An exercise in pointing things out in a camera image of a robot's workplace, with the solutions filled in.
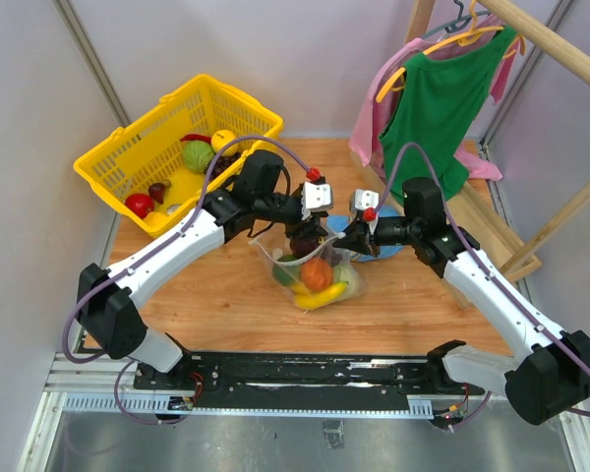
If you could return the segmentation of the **rough orange toy tangerine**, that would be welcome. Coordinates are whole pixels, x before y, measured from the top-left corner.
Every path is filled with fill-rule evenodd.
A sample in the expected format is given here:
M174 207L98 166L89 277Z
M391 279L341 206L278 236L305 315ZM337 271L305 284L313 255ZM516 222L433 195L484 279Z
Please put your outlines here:
M320 292L333 283L333 270L323 259L310 259L302 265L301 279L309 290Z

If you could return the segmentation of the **dark purple toy fruit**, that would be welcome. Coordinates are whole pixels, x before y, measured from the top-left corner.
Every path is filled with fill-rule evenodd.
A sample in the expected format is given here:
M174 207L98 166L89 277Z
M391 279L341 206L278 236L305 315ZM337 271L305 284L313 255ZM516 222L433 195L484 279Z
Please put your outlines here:
M293 235L289 238L289 248L296 258L303 258L311 254L325 240L326 232Z

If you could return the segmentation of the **white toy garlic bulb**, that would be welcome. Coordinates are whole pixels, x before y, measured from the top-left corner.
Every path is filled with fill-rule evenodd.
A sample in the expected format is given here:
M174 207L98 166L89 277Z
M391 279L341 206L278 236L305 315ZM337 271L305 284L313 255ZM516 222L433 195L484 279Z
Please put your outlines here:
M365 290L366 286L364 279L358 271L352 265L348 264L337 265L334 268L334 281L336 283L346 283L346 288L339 297L340 300L359 296Z

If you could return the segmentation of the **clear dotted zip top bag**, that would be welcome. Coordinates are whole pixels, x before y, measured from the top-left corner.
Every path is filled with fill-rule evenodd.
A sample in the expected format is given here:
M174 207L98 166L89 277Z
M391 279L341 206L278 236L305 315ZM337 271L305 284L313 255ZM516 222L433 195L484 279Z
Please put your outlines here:
M351 253L336 248L341 232L311 241L293 241L269 231L251 241L269 275L300 310L308 312L361 296L366 283Z

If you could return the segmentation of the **dark red toy grapes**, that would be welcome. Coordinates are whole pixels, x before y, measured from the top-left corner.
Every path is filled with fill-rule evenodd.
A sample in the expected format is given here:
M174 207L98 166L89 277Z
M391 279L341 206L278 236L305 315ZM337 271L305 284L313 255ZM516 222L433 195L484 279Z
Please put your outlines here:
M327 246L322 250L322 259L331 267L340 266L351 262L350 253L340 248Z

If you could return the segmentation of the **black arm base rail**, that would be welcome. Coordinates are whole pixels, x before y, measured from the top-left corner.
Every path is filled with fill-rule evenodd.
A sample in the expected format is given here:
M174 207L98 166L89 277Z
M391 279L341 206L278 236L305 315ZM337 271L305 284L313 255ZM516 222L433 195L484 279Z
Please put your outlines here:
M217 412L391 413L406 411L415 395L479 396L477 386L443 381L424 356L195 352L163 374L141 363L137 390L194 388L198 406Z

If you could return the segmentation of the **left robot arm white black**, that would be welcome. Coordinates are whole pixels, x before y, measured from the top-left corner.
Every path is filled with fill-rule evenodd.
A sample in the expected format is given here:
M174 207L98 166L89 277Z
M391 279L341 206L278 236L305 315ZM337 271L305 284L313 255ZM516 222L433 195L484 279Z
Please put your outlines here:
M85 267L73 316L111 359L129 358L156 369L167 387L184 386L191 365L170 336L147 326L139 310L163 284L198 258L224 246L257 221L281 224L290 236L322 234L333 204L325 177L312 168L296 190L275 187L283 159L268 150L252 153L240 173L201 196L173 228L125 260Z

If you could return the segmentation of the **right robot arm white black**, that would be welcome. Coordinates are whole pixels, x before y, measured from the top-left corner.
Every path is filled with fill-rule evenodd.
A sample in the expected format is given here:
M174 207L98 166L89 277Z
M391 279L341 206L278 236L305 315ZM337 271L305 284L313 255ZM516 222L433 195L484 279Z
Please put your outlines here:
M378 193L355 190L353 218L336 247L372 257L383 247L412 247L419 261L482 313L511 351L501 356L449 341L428 355L428 386L438 393L459 384L477 386L505 397L535 426L589 398L590 337L564 330L515 289L452 220L433 179L409 179L403 194L403 215L382 216Z

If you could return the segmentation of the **yellow green toy mango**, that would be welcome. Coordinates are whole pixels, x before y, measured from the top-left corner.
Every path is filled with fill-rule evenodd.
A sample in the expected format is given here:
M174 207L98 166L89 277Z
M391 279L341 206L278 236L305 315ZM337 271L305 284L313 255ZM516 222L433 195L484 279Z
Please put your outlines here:
M271 275L276 282L290 287L300 281L300 265L273 265Z

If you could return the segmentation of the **yellow toy banana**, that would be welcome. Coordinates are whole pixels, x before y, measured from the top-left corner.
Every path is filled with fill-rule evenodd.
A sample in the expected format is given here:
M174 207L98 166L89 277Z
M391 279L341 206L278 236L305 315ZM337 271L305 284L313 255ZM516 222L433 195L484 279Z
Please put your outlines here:
M296 295L294 304L301 310L315 310L337 301L346 292L347 288L347 282L339 281L320 292Z

